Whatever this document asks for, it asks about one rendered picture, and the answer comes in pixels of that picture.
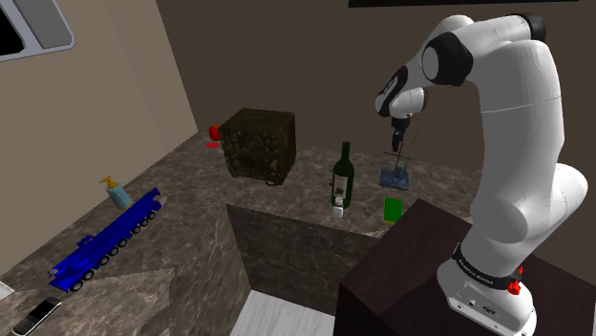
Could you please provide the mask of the dark green wine bottle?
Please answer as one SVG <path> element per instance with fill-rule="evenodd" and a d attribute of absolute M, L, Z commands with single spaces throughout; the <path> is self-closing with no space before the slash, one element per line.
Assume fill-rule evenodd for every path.
<path fill-rule="evenodd" d="M 347 209 L 351 205 L 354 167 L 350 161 L 351 143 L 342 143 L 341 158 L 333 166 L 331 204 Z"/>

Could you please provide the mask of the dark robot stand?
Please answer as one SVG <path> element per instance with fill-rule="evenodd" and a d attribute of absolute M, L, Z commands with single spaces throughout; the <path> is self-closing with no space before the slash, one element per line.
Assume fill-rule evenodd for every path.
<path fill-rule="evenodd" d="M 437 268 L 470 228 L 417 200 L 342 280 L 333 336 L 498 336 L 455 312 Z M 537 310 L 533 336 L 596 336 L 596 286 L 534 255 L 522 281 Z"/>

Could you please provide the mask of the dark green radio box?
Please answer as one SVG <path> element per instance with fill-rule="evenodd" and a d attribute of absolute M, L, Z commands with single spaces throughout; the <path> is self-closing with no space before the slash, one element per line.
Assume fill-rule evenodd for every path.
<path fill-rule="evenodd" d="M 219 128 L 219 135 L 234 178 L 281 185 L 295 162 L 294 113 L 242 108 Z"/>

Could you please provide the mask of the light blue pump bottle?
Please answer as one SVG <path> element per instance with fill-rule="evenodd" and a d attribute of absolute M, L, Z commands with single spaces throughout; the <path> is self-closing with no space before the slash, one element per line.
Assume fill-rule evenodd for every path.
<path fill-rule="evenodd" d="M 121 184 L 113 181 L 110 176 L 101 183 L 106 183 L 105 190 L 118 210 L 125 211 L 132 206 L 133 202 Z"/>

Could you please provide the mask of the blue toy crane truck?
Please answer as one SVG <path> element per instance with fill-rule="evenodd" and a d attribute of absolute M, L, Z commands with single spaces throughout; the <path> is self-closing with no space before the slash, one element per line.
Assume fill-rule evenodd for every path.
<path fill-rule="evenodd" d="M 160 191 L 154 188 L 97 234 L 80 240 L 77 248 L 49 271 L 49 285 L 64 292 L 78 291 L 155 218 L 167 201 L 166 196 L 157 199 L 159 196 Z"/>

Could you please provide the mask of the grey framed window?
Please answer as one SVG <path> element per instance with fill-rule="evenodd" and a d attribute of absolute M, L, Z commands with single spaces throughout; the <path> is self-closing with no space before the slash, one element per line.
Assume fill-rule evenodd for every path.
<path fill-rule="evenodd" d="M 0 0 L 0 62 L 74 45 L 73 31 L 56 0 Z"/>

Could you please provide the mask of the black and silver phone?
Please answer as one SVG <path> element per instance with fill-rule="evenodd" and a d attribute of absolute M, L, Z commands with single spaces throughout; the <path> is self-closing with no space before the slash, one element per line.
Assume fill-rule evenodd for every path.
<path fill-rule="evenodd" d="M 12 329 L 12 335 L 29 336 L 61 305 L 62 302 L 55 297 L 46 298 Z"/>

